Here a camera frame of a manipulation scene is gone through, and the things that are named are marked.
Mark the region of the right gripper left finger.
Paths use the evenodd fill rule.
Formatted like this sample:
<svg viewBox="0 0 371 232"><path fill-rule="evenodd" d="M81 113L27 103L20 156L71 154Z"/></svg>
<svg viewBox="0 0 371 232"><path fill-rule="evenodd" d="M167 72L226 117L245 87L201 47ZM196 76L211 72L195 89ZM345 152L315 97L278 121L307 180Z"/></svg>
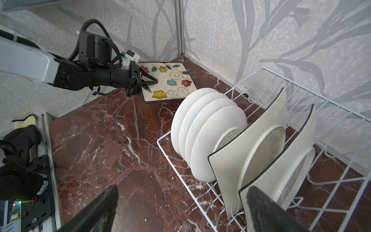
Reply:
<svg viewBox="0 0 371 232"><path fill-rule="evenodd" d="M111 185L89 205L63 225L60 232L110 232L112 230L119 192Z"/></svg>

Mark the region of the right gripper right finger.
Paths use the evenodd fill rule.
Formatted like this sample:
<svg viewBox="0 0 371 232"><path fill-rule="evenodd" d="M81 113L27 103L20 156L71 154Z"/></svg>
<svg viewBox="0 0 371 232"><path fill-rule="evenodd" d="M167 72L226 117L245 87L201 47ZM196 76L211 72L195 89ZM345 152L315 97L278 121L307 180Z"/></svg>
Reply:
<svg viewBox="0 0 371 232"><path fill-rule="evenodd" d="M246 195L253 232L308 232L309 230L284 211L258 187L251 187Z"/></svg>

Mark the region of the square white plate black rim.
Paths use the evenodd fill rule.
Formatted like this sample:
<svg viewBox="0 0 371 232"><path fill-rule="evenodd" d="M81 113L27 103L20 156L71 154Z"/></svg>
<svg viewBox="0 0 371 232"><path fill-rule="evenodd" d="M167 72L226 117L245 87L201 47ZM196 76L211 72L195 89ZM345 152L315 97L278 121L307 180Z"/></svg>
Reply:
<svg viewBox="0 0 371 232"><path fill-rule="evenodd" d="M284 149L286 101L286 91L281 89L258 119L208 157L228 218L242 208L239 190L261 174Z"/></svg>

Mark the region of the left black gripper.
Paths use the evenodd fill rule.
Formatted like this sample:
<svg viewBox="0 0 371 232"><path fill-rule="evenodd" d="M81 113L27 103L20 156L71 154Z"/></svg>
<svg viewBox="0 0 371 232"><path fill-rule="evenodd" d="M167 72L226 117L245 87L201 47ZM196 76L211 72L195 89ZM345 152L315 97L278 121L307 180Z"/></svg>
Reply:
<svg viewBox="0 0 371 232"><path fill-rule="evenodd" d="M130 96L140 93L141 88L152 92L149 86L158 83L146 67L133 61L129 68L121 68L122 56L112 39L81 31L78 40L77 61L56 56L59 67L53 87L77 91L108 86L124 88Z"/></svg>

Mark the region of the square floral plate black rim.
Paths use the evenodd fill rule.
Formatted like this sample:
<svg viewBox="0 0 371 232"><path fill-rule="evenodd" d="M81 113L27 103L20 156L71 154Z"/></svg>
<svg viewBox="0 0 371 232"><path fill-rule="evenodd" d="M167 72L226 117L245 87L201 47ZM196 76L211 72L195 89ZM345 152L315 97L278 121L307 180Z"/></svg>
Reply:
<svg viewBox="0 0 371 232"><path fill-rule="evenodd" d="M182 63L140 62L139 65L158 81L148 90L142 89L145 103L182 100L198 89Z"/></svg>

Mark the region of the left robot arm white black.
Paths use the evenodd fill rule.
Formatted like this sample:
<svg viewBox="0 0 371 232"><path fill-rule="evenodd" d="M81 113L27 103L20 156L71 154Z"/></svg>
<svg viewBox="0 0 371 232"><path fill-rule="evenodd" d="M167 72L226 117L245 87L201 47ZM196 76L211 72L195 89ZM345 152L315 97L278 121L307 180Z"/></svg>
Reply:
<svg viewBox="0 0 371 232"><path fill-rule="evenodd" d="M37 44L1 31L1 71L65 90L89 88L102 95L102 86L125 89L136 95L158 83L138 64L138 56L122 53L106 28L89 19L79 32L73 53L64 58L41 50Z"/></svg>

